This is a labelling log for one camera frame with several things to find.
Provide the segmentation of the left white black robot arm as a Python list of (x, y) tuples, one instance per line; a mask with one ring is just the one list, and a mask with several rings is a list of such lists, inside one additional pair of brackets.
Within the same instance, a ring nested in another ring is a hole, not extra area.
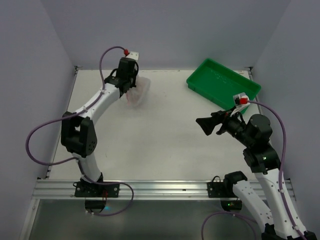
[(95, 125), (114, 102), (136, 86), (138, 72), (135, 59), (122, 57), (118, 67), (102, 78), (101, 89), (82, 108), (75, 113), (67, 111), (62, 116), (61, 144), (75, 158), (85, 182), (99, 185), (103, 182), (94, 154), (98, 144)]

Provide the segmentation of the white mesh laundry bag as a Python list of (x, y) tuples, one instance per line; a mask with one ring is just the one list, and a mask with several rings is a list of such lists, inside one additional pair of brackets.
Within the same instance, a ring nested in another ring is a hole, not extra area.
[(135, 87), (131, 88), (126, 94), (126, 101), (130, 107), (137, 107), (146, 97), (151, 86), (149, 78), (138, 76), (136, 78)]

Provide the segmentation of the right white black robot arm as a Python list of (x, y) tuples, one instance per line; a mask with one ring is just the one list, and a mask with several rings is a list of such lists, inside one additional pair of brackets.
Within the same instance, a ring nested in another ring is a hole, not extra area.
[(252, 189), (247, 177), (236, 171), (225, 175), (226, 191), (240, 198), (261, 230), (263, 240), (315, 240), (316, 234), (306, 229), (300, 220), (283, 177), (279, 176), (281, 162), (270, 144), (273, 133), (270, 120), (254, 114), (248, 122), (241, 113), (231, 110), (211, 113), (197, 118), (196, 123), (209, 136), (220, 125), (217, 135), (229, 133), (244, 145), (243, 156), (258, 180), (266, 201)]

